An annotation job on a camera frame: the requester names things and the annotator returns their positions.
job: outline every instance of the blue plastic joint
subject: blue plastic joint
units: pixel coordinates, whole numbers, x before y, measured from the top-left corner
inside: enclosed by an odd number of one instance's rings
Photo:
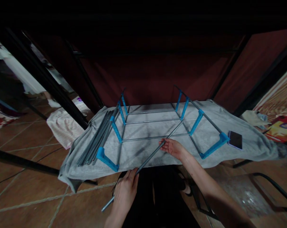
[[[175,109],[176,112],[178,110],[179,102],[181,101],[181,97],[182,97],[182,91],[181,90],[179,90],[179,91],[180,91],[180,93],[179,93],[179,97],[178,97],[178,101],[176,103],[176,109]]]
[[[113,169],[115,172],[118,172],[119,165],[115,165],[106,155],[105,155],[105,149],[103,147],[99,147],[97,156],[99,160],[101,160],[104,164],[106,164],[108,167]]]
[[[198,110],[198,117],[191,129],[191,131],[189,132],[190,135],[192,135],[195,131],[195,129],[197,128],[198,124],[200,123],[201,119],[203,118],[203,114],[204,114],[204,111],[202,109],[199,109]]]
[[[122,122],[125,125],[124,113],[122,112],[120,101],[118,101],[118,108],[119,108],[119,112],[120,112],[120,115],[121,115],[121,118],[122,118]]]
[[[184,109],[182,110],[181,120],[183,120],[183,118],[184,118],[184,115],[186,113],[186,109],[188,107],[188,103],[189,103],[189,97],[186,97],[186,103],[185,103]]]
[[[205,159],[208,157],[210,154],[212,154],[214,151],[216,151],[218,148],[220,148],[222,145],[224,145],[226,142],[228,142],[230,138],[224,133],[220,133],[220,140],[216,142],[212,147],[209,148],[204,154],[200,153],[200,157],[202,159]]]
[[[112,122],[112,127],[113,127],[113,129],[114,129],[114,131],[116,133],[116,136],[117,136],[119,142],[122,143],[122,138],[121,138],[121,136],[119,134],[119,131],[117,129],[114,116],[111,117],[110,121]]]
[[[125,101],[124,101],[124,94],[121,94],[121,99],[122,99],[122,103],[124,105],[124,109],[125,109],[125,114],[128,115],[128,110],[127,110],[127,106],[125,105]]]

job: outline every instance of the black cable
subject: black cable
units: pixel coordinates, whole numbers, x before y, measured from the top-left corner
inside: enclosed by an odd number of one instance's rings
[[[63,148],[63,147],[60,147],[59,149],[56,149],[56,150],[54,150],[54,151],[52,151],[52,152],[48,153],[48,154],[47,154],[47,155],[45,155],[43,158],[46,158],[47,156],[49,156],[50,154],[52,154],[52,153],[54,153],[54,152],[56,152],[56,151],[60,150],[61,148]],[[12,175],[12,176],[8,177],[8,178],[6,178],[6,179],[4,179],[4,180],[0,181],[0,184],[1,184],[2,182],[4,182],[4,181],[6,181],[6,180],[8,180],[8,179],[10,179],[10,178],[12,178],[12,177],[14,177],[14,176],[17,176],[19,173],[22,173],[22,172],[23,172],[23,171],[25,171],[25,170],[26,170],[26,168],[25,168],[25,169],[23,169],[23,170],[21,170],[20,172],[18,172],[18,173],[16,173],[16,174],[14,174],[14,175]]]

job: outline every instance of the gray blanket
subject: gray blanket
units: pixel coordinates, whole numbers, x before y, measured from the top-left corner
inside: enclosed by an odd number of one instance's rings
[[[221,106],[217,105],[212,100],[197,102],[197,105],[209,116],[209,118],[228,135],[228,132],[234,131],[243,137],[243,150],[236,149],[228,144],[223,145],[212,153],[209,157],[202,160],[194,147],[189,136],[173,136],[174,140],[179,141],[202,165],[204,168],[210,168],[218,165],[225,160],[236,158],[250,159],[253,161],[274,160],[287,156],[287,146],[283,144],[276,144],[268,140],[263,134],[257,131],[247,122],[233,116]],[[184,103],[179,104],[179,114],[181,115]],[[89,122],[89,127],[85,132],[77,138],[67,157],[65,158],[59,174],[59,180],[67,183],[73,192],[76,192],[79,185],[84,180],[92,180],[99,177],[113,174],[114,171],[101,161],[97,161],[94,166],[84,165],[78,167],[76,165],[79,157],[93,138],[98,129],[103,116],[106,111],[114,110],[115,108],[102,108],[92,120]],[[153,104],[153,105],[137,105],[130,107],[130,113],[143,111],[160,111],[172,110],[171,104]],[[198,117],[198,110],[189,103],[185,113],[185,125],[190,130],[196,118]],[[129,115],[127,122],[149,121],[159,119],[173,119],[178,118],[177,114],[172,112],[163,113],[149,113]],[[136,123],[127,124],[124,133],[124,139],[143,138],[151,136],[166,136],[178,124],[180,120],[152,122],[152,123]],[[123,129],[123,122],[119,116],[116,121],[120,134]],[[174,134],[187,133],[184,126],[181,125]],[[215,142],[219,140],[218,131],[206,120],[202,118],[198,127],[196,128],[193,138],[198,144],[202,152],[206,152]],[[146,139],[139,141],[123,142],[119,171],[126,171],[135,167],[139,167],[146,158],[158,147],[160,139]],[[111,131],[108,140],[104,146],[105,155],[108,156],[115,164],[117,162],[119,141],[114,133]],[[181,164],[179,160],[175,159],[168,153],[158,151],[156,155],[148,162],[146,167]]]

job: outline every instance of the phone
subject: phone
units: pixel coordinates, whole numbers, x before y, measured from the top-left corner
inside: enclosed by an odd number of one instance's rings
[[[230,140],[228,141],[228,144],[230,146],[243,150],[242,135],[233,131],[229,131],[228,137],[230,138]]]

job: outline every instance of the dark red curtain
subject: dark red curtain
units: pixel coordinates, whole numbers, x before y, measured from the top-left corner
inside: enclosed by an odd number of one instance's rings
[[[63,40],[57,36],[29,34],[87,106],[96,112],[98,104]],[[219,50],[237,48],[242,37],[96,38],[71,34],[66,39],[76,50],[90,55],[81,59],[82,64],[103,103],[115,106],[124,87],[130,105],[176,102],[178,91],[173,89],[174,84],[192,100],[210,98],[233,55]],[[215,101],[234,111],[286,45],[287,30],[253,35]],[[217,52],[190,53],[200,49]]]

